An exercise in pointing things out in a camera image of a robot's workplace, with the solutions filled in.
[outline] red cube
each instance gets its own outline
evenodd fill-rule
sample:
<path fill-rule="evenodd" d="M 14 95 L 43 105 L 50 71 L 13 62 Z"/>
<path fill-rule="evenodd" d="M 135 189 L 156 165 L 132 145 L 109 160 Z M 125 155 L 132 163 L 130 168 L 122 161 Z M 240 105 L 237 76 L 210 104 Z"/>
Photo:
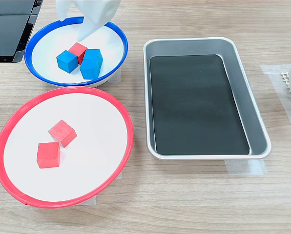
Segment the red cube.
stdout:
<path fill-rule="evenodd" d="M 77 136 L 75 130 L 63 120 L 54 125 L 49 133 L 63 147 L 66 147 Z"/>
<path fill-rule="evenodd" d="M 76 42 L 70 49 L 69 52 L 75 54 L 78 57 L 78 64 L 83 62 L 83 57 L 85 55 L 87 47 Z"/>
<path fill-rule="evenodd" d="M 60 146 L 57 142 L 39 143 L 37 152 L 39 168 L 58 167 L 60 165 Z"/>

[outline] silver tray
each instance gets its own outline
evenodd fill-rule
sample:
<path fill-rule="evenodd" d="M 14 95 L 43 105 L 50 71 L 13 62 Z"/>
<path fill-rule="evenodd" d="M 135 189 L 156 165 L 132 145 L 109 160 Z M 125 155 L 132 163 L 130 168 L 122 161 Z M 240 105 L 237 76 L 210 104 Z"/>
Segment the silver tray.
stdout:
<path fill-rule="evenodd" d="M 157 152 L 150 59 L 158 56 L 217 55 L 222 59 L 239 118 L 248 154 L 160 154 Z M 227 38 L 155 39 L 144 45 L 146 142 L 158 159 L 261 159 L 271 152 L 271 142 L 248 83 L 235 44 Z"/>

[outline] blue cube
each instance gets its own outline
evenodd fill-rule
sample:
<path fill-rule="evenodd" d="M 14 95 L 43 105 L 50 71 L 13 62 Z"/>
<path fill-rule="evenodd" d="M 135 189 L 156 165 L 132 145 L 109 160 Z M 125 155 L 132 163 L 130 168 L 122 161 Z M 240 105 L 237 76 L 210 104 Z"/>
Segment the blue cube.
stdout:
<path fill-rule="evenodd" d="M 97 59 L 84 59 L 81 65 L 81 73 L 84 79 L 98 79 L 100 73 Z"/>
<path fill-rule="evenodd" d="M 83 59 L 96 59 L 99 67 L 101 68 L 102 66 L 103 58 L 100 50 L 87 49 Z"/>
<path fill-rule="evenodd" d="M 77 55 L 65 50 L 57 56 L 58 67 L 62 70 L 71 73 L 78 67 Z"/>

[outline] black device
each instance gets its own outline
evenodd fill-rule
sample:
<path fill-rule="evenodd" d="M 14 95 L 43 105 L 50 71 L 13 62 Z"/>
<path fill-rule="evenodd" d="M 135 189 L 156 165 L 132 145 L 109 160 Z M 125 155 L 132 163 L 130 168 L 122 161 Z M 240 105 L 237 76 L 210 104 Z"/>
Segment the black device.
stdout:
<path fill-rule="evenodd" d="M 0 0 L 0 62 L 20 62 L 42 0 Z"/>

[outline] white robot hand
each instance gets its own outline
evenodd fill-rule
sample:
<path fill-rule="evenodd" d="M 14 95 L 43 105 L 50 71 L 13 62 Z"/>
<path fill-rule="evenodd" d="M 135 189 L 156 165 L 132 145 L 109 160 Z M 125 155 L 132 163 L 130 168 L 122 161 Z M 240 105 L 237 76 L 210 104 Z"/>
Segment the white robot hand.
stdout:
<path fill-rule="evenodd" d="M 65 20 L 71 4 L 75 4 L 83 13 L 84 19 L 77 37 L 81 41 L 111 21 L 120 0 L 57 0 L 57 13 L 61 21 Z"/>

